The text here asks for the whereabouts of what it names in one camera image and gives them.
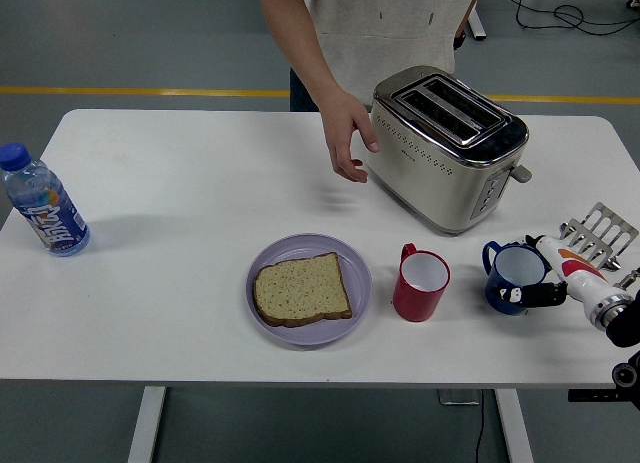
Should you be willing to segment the person's right hand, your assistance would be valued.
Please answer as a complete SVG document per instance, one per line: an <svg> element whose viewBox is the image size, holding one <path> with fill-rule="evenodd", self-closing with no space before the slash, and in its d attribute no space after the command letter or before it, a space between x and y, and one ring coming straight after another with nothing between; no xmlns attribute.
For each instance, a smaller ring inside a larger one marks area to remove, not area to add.
<svg viewBox="0 0 640 463"><path fill-rule="evenodd" d="M317 102L323 123L332 168L339 176L356 183L366 183L364 163L352 156L351 141L357 132L365 148L379 151L378 139L364 105L354 96L336 87Z"/></svg>

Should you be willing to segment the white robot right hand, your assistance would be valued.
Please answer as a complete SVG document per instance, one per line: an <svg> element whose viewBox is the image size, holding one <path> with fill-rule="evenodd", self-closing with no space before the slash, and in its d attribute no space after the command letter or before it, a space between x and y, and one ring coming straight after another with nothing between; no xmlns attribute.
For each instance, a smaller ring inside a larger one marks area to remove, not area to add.
<svg viewBox="0 0 640 463"><path fill-rule="evenodd" d="M571 297L583 304L586 315L591 315L631 300L591 263L549 236L527 235L518 243L498 247L485 269L490 274L485 295L496 309L507 314L559 306Z"/></svg>

